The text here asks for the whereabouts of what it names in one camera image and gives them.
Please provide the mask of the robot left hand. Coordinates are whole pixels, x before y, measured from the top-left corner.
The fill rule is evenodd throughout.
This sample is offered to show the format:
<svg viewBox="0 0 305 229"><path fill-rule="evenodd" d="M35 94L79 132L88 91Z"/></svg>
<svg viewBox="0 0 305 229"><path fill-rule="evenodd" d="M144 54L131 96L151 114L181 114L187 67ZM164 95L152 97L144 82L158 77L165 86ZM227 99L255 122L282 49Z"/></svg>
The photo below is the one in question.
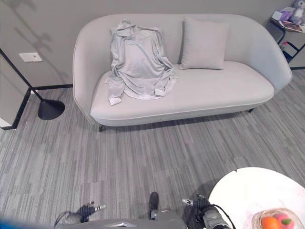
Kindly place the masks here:
<svg viewBox="0 0 305 229"><path fill-rule="evenodd" d="M94 214L95 212L100 211L100 210L106 208L105 204L95 206L94 203L95 203L94 200L91 200L88 204L85 204L85 205L81 206L77 210L76 214L78 214L80 216L81 223L88 222L89 221L89 217L92 214Z"/></svg>

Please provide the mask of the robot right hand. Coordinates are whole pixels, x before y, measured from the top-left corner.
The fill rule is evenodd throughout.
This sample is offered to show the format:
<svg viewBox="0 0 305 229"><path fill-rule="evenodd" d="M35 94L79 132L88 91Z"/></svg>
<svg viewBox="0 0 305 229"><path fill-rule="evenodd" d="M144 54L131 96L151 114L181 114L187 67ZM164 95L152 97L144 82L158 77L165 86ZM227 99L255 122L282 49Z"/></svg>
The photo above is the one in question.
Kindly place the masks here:
<svg viewBox="0 0 305 229"><path fill-rule="evenodd" d="M183 198L182 202L188 206L195 208L201 213L204 213L211 206L209 200L203 195L198 195L196 200Z"/></svg>

